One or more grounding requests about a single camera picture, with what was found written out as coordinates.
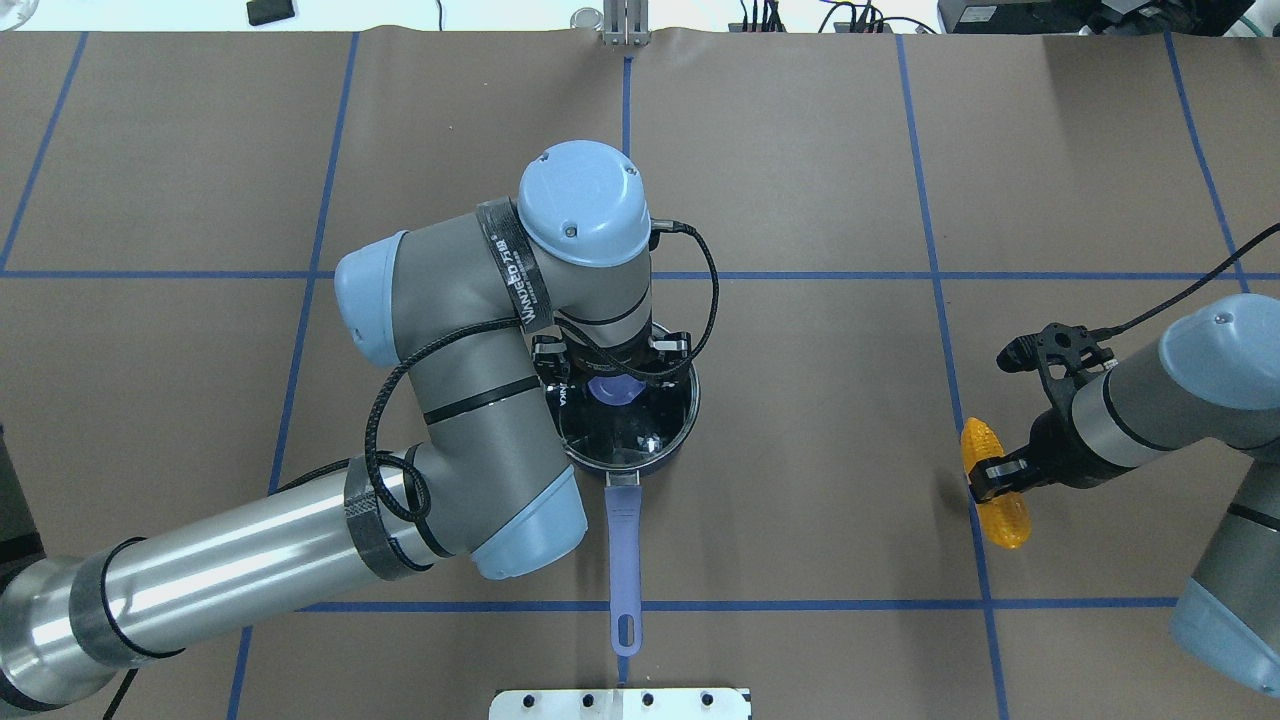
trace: power cord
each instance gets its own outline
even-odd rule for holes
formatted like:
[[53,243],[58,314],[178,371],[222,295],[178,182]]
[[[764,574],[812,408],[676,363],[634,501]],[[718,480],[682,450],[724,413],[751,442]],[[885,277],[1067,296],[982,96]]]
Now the power cord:
[[115,697],[111,698],[111,705],[108,705],[106,712],[102,714],[102,720],[111,720],[115,717],[115,711],[119,710],[120,703],[124,702],[124,693],[129,692],[129,685],[133,684],[133,679],[137,676],[137,667],[131,667],[129,671],[124,674],[124,679],[120,680],[120,687],[115,691]]
[[751,0],[750,18],[746,13],[746,0],[739,0],[742,6],[742,32],[786,32],[782,24],[782,14],[778,12],[778,0],[764,0],[764,12],[760,12],[759,0]]
[[1190,293],[1193,293],[1197,290],[1199,290],[1199,288],[1204,287],[1206,284],[1208,284],[1210,281],[1212,281],[1213,278],[1221,275],[1236,260],[1239,260],[1240,258],[1244,258],[1245,252],[1253,250],[1254,247],[1257,247],[1258,245],[1261,245],[1263,240],[1274,236],[1277,232],[1280,232],[1280,223],[1276,223],[1276,224],[1271,225],[1270,228],[1267,228],[1267,229],[1260,232],[1258,234],[1253,236],[1253,240],[1251,240],[1249,242],[1245,242],[1244,245],[1242,245],[1239,250],[1236,250],[1235,252],[1233,252],[1230,255],[1230,258],[1228,258],[1226,260],[1222,260],[1216,268],[1213,268],[1212,270],[1204,273],[1204,275],[1201,277],[1201,279],[1193,282],[1187,290],[1179,292],[1178,295],[1170,297],[1169,300],[1161,302],[1160,305],[1156,305],[1151,310],[1147,310],[1146,313],[1143,313],[1142,315],[1138,315],[1137,318],[1129,320],[1128,323],[1124,323],[1124,324],[1120,324],[1120,325],[1115,325],[1115,327],[1110,327],[1110,328],[1100,328],[1100,329],[1096,329],[1096,331],[1089,331],[1089,333],[1098,342],[1103,342],[1103,341],[1114,338],[1115,336],[1117,336],[1117,334],[1120,334],[1123,332],[1130,331],[1130,329],[1140,325],[1142,323],[1146,323],[1147,320],[1155,318],[1156,315],[1158,315],[1158,314],[1164,313],[1165,310],[1169,310],[1174,305],[1181,302]]
[[[928,23],[920,22],[915,18],[909,18],[906,15],[884,15],[884,13],[881,12],[879,8],[877,8],[869,1],[865,5],[858,5],[855,3],[847,3],[847,1],[837,1],[837,3],[831,3],[831,0],[822,0],[822,1],[831,4],[831,9],[827,10],[827,15],[822,18],[822,24],[818,26],[818,32],[827,29],[827,22],[829,22],[831,17],[836,14],[836,10],[838,10],[840,8],[849,8],[849,23],[851,26],[850,32],[855,32],[859,35],[882,33],[886,29],[891,29],[887,24],[890,20],[904,20],[909,23],[915,23],[915,27],[923,29],[928,35],[937,35],[937,31],[929,27]],[[863,12],[861,17],[859,17],[858,14],[859,9],[861,9]]]
[[905,22],[909,22],[909,23],[915,23],[915,27],[923,29],[925,35],[937,35],[938,33],[936,29],[933,29],[932,27],[929,27],[927,23],[922,23],[920,20],[918,20],[915,18],[908,18],[906,15],[890,15],[887,18],[886,17],[881,17],[879,23],[878,23],[878,28],[879,29],[877,29],[876,32],[884,32],[884,23],[887,23],[888,20],[905,20]]
[[[865,5],[856,5],[854,3],[831,3],[831,9],[827,10],[827,15],[822,18],[822,24],[818,26],[819,33],[827,29],[827,22],[831,20],[831,15],[835,15],[836,10],[840,8],[849,8],[849,23],[851,26],[851,31],[858,33],[868,32],[868,29],[870,29],[879,18],[884,17],[884,14],[879,12],[879,8],[876,8],[870,3],[867,3]],[[863,10],[863,15],[860,18],[858,17],[859,9]]]

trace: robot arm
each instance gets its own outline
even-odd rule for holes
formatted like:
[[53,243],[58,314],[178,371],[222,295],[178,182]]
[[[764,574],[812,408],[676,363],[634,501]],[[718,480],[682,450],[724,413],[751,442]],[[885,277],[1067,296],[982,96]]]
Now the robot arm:
[[[608,354],[570,343],[576,363],[653,368],[654,227],[635,165],[575,141],[530,164],[518,211],[486,202],[347,256],[335,292],[370,360],[403,372],[415,348],[442,346],[407,369],[430,441],[397,454],[394,471],[375,468],[380,483],[369,466],[393,461],[361,456],[160,537],[46,559],[0,456],[0,717],[61,707],[119,670],[444,557],[470,553],[500,579],[568,553],[586,516],[521,329],[559,313]],[[454,332],[477,323],[503,329]],[[388,511],[388,497],[410,511]]]
[[[1188,315],[1116,364],[1084,328],[1050,325],[997,359],[1039,369],[1053,407],[1027,446],[978,459],[970,489],[984,530],[1025,539],[1018,493],[1062,483],[1089,488],[1206,437],[1254,459],[1174,612],[1187,651],[1280,697],[1280,300],[1235,295]],[[1061,368],[1053,378],[1051,366]],[[1091,372],[1091,368],[1103,368]],[[970,420],[966,436],[984,434]],[[973,437],[965,438],[973,442]],[[1001,511],[991,510],[1001,506]],[[1009,527],[986,527],[987,520]]]

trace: black strap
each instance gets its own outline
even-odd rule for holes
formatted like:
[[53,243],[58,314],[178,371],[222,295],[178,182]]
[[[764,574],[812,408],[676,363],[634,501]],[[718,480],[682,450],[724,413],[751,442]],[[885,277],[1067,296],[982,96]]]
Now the black strap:
[[1238,502],[1233,502],[1231,505],[1229,505],[1226,507],[1226,514],[1235,515],[1236,518],[1243,518],[1245,520],[1251,520],[1253,523],[1262,525],[1263,528],[1280,533],[1280,518],[1272,518],[1266,512],[1258,512],[1257,510],[1240,505]]
[[67,703],[50,705],[47,702],[40,702],[38,700],[15,688],[4,673],[0,673],[0,703],[17,707],[18,710],[26,710],[27,712],[49,712],[50,710],[67,707]]
[[538,382],[538,375],[530,375],[527,378],[516,380],[513,383],[507,383],[504,386],[472,395],[471,397],[463,397],[457,402],[451,402],[444,407],[436,407],[430,413],[424,413],[422,419],[426,420],[428,425],[434,425],[435,423],[448,420],[449,418],[457,418],[463,413],[470,413],[472,410],[484,407],[485,405],[492,405],[494,402],[498,402],[499,400],[507,400],[513,395],[520,395],[522,392],[527,392],[530,389],[541,387],[543,383]]
[[120,544],[113,547],[111,551],[106,553],[106,559],[102,560],[102,570],[97,575],[97,587],[100,591],[99,597],[102,600],[102,615],[106,616],[106,624],[111,626],[111,632],[115,633],[115,637],[120,638],[120,642],[124,643],[124,647],[132,650],[133,652],[143,657],[150,657],[152,660],[164,660],[165,657],[173,657],[174,655],[178,655],[179,652],[187,648],[179,647],[178,650],[170,652],[151,652],[150,650],[137,644],[136,642],[124,637],[124,630],[122,630],[120,624],[115,621],[115,616],[111,615],[111,605],[106,601],[106,569],[111,566],[111,560],[114,560],[115,556],[119,555],[120,551],[124,550],[125,547],[129,547],[131,544],[137,544],[145,539],[147,538],[129,538],[122,542]]
[[531,238],[516,215],[516,205],[509,197],[481,202],[476,206],[476,219],[525,332],[550,325],[552,297],[538,269]]
[[618,315],[614,315],[614,316],[612,316],[612,318],[609,318],[607,320],[584,320],[582,318],[579,318],[577,315],[570,315],[568,313],[566,313],[563,310],[561,310],[561,315],[563,315],[566,320],[571,320],[575,325],[595,325],[595,327],[599,327],[599,325],[612,325],[613,323],[617,323],[618,320],[625,320],[628,315],[631,315],[631,313],[635,313],[636,310],[639,310],[640,305],[644,302],[644,300],[646,297],[649,297],[649,287],[644,288],[644,295],[640,296],[640,300],[636,300],[635,305],[632,305],[631,307],[627,307],[626,311],[623,311],[623,313],[621,313]]
[[151,660],[173,657],[183,650],[152,652],[131,641],[111,615],[106,597],[108,569],[120,551],[143,539],[146,538],[129,538],[111,550],[88,557],[72,579],[68,598],[72,634],[84,655],[108,667],[137,667]]
[[381,502],[369,483],[369,473],[361,459],[347,465],[347,483],[343,492],[343,512],[347,533],[365,565],[384,580],[398,580],[413,573],[430,570],[430,565],[413,562],[398,539],[383,524]]

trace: black cable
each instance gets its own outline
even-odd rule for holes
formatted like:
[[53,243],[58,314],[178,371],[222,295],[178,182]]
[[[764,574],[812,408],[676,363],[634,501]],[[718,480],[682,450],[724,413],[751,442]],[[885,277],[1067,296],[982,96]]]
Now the black cable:
[[782,15],[778,13],[778,0],[765,0],[773,4],[773,28],[772,32],[786,32],[786,26],[782,24]]
[[[401,379],[408,373],[410,368],[417,365],[422,361],[422,359],[445,346],[474,334],[518,327],[520,318],[502,318],[499,320],[485,320],[484,323],[475,323],[472,325],[456,329],[452,333],[417,348],[417,351],[412,355],[401,360],[399,364],[392,369],[390,374],[387,375],[387,380],[383,383],[381,389],[378,391],[378,397],[374,398],[374,406],[369,411],[369,421],[365,424],[365,470],[369,473],[370,484],[374,486],[374,495],[378,496],[378,500],[381,501],[383,506],[387,507],[392,515],[404,520],[406,523],[417,524],[425,520],[426,514],[431,510],[430,503],[426,502],[429,491],[426,488],[426,478],[422,477],[422,473],[411,462],[404,462],[394,455],[378,454],[378,425],[383,420],[383,411],[387,410],[387,402],[392,398],[392,392],[396,391],[396,386],[399,384]],[[379,465],[392,465],[399,468],[404,473],[406,484],[408,484],[408,480],[413,482],[413,488],[419,492],[421,506],[410,510],[401,505],[399,501],[396,500],[396,496],[387,489],[387,484],[383,482],[383,474],[378,469]]]
[[[378,454],[379,455],[392,455],[392,452],[389,450],[379,450]],[[305,475],[300,475],[300,477],[289,480],[288,483],[284,483],[283,486],[275,488],[269,495],[279,495],[279,493],[282,493],[282,492],[284,492],[287,489],[293,489],[293,488],[296,488],[298,486],[305,486],[305,484],[310,483],[311,480],[314,480],[316,478],[323,478],[323,477],[328,475],[329,473],[337,473],[338,470],[346,470],[348,465],[351,465],[351,459],[349,457],[347,457],[344,460],[338,460],[335,462],[330,462],[330,464],[325,465],[323,468],[316,468],[315,470],[311,470],[310,473],[307,473]]]
[[906,20],[909,23],[915,23],[916,27],[924,28],[924,32],[927,32],[929,35],[937,35],[938,33],[936,29],[933,29],[932,27],[922,23],[920,20],[918,20],[915,18],[908,18],[905,15],[890,15],[887,18],[883,17],[883,15],[881,15],[881,19],[877,20],[879,23],[879,31],[877,31],[877,32],[884,32],[884,23],[887,23],[888,20]]
[[863,8],[863,17],[858,18],[858,23],[850,29],[854,32],[867,32],[870,29],[872,24],[876,23],[877,15],[883,17],[884,13],[881,13],[879,9],[876,8],[876,5],[872,5],[870,0],[868,0],[867,6]]
[[115,691],[115,697],[111,698],[111,705],[106,706],[106,712],[102,714],[102,720],[111,720],[115,717],[115,711],[119,710],[120,703],[124,702],[124,693],[129,692],[129,685],[133,684],[133,678],[137,676],[137,667],[131,667],[129,671],[124,674],[124,679],[120,680],[120,687]]
[[836,10],[841,8],[849,8],[849,22],[852,23],[858,19],[858,5],[852,3],[832,3],[831,9],[827,10],[827,17],[822,18],[822,24],[818,26],[818,32],[827,29],[827,22],[831,20],[831,15],[836,14]]
[[1190,295],[1190,293],[1196,292],[1197,290],[1199,290],[1199,288],[1204,287],[1206,284],[1208,284],[1210,281],[1212,281],[1213,278],[1221,275],[1236,260],[1239,260],[1240,258],[1243,258],[1245,252],[1253,250],[1263,240],[1274,236],[1277,232],[1280,232],[1280,223],[1276,223],[1276,224],[1271,225],[1270,228],[1267,228],[1267,229],[1260,232],[1258,234],[1253,236],[1253,240],[1251,240],[1249,242],[1245,242],[1244,245],[1242,245],[1240,249],[1236,250],[1235,252],[1233,252],[1230,258],[1228,258],[1226,260],[1222,260],[1216,268],[1213,268],[1212,270],[1210,270],[1208,273],[1206,273],[1204,277],[1202,277],[1201,279],[1193,282],[1187,290],[1179,292],[1178,295],[1170,297],[1169,300],[1161,302],[1160,305],[1156,305],[1151,310],[1147,310],[1146,313],[1143,313],[1142,315],[1138,315],[1137,318],[1129,320],[1128,323],[1125,323],[1123,325],[1115,325],[1115,327],[1111,327],[1111,328],[1100,328],[1100,329],[1089,331],[1089,332],[1093,334],[1094,340],[1097,340],[1098,342],[1102,342],[1102,341],[1106,341],[1106,340],[1111,340],[1112,337],[1115,337],[1115,336],[1117,336],[1117,334],[1120,334],[1120,333],[1123,333],[1125,331],[1129,331],[1129,329],[1132,329],[1132,328],[1134,328],[1137,325],[1140,325],[1142,323],[1146,323],[1147,320],[1155,318],[1156,315],[1164,313],[1165,310],[1169,310],[1170,307],[1172,307],[1178,302],[1181,302],[1183,300],[1187,299],[1188,295]]
[[[870,3],[865,5],[858,5],[854,3],[832,3],[831,9],[827,10],[827,15],[822,18],[822,24],[818,26],[818,32],[827,29],[827,22],[831,20],[831,15],[836,14],[838,8],[849,8],[850,32],[854,32],[855,28],[861,28],[856,32],[867,32],[867,28],[869,27],[868,20],[870,23],[876,23],[877,18],[884,17],[884,14],[879,12],[879,8],[872,5]],[[859,9],[863,10],[860,18],[858,17]]]
[[707,313],[707,327],[703,329],[703,336],[698,338],[698,345],[695,345],[694,348],[689,352],[689,357],[685,357],[676,365],[672,365],[671,368],[658,373],[639,370],[636,368],[628,366],[622,360],[611,355],[609,351],[604,350],[594,340],[582,333],[582,331],[579,329],[577,325],[570,323],[563,318],[556,318],[556,324],[562,331],[572,334],[573,340],[576,340],[577,342],[590,347],[591,351],[599,355],[607,365],[609,365],[611,368],[613,368],[620,373],[625,373],[639,380],[659,382],[682,372],[685,368],[691,365],[694,357],[698,357],[698,355],[703,351],[703,347],[707,346],[707,341],[712,337],[712,329],[716,327],[716,314],[719,310],[719,273],[716,270],[716,260],[712,258],[710,249],[707,247],[707,241],[703,240],[703,236],[698,232],[698,228],[692,225],[686,225],[685,223],[680,222],[673,223],[672,232],[687,234],[698,242],[698,247],[703,251],[703,258],[707,259],[707,269],[712,277],[712,305],[710,310],[708,310]]

